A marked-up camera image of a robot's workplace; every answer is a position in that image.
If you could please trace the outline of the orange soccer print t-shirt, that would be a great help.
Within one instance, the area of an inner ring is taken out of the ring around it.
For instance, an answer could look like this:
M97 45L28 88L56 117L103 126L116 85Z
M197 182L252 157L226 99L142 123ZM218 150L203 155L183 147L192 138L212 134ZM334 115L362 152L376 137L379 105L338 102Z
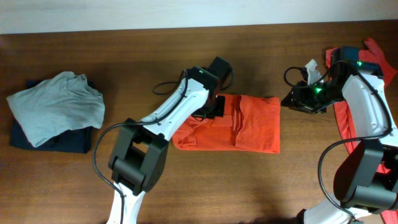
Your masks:
M224 115L213 119L189 117L172 136L185 151L280 152L280 100L225 95Z

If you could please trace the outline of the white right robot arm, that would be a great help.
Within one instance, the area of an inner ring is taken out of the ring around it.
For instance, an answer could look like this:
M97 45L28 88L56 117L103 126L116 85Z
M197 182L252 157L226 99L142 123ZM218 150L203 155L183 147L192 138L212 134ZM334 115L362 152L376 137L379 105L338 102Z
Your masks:
M384 76L378 64L339 60L325 80L311 60L299 71L303 80L292 85L281 105L308 114L324 112L347 102L356 136L328 146L318 161L318 182L325 199L297 215L298 223L359 223L361 217L397 210L397 126L384 95ZM333 193L322 179L325 156L334 147L356 143L336 171Z

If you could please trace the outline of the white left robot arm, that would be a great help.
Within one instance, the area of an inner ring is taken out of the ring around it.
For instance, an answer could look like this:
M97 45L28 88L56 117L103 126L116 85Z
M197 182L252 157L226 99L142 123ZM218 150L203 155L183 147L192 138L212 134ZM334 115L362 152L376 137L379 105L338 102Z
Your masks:
M223 116L223 82L230 66L195 66L182 72L174 93L153 113L136 122L127 119L109 159L114 199L108 223L136 223L143 198L159 181L169 141L191 116Z

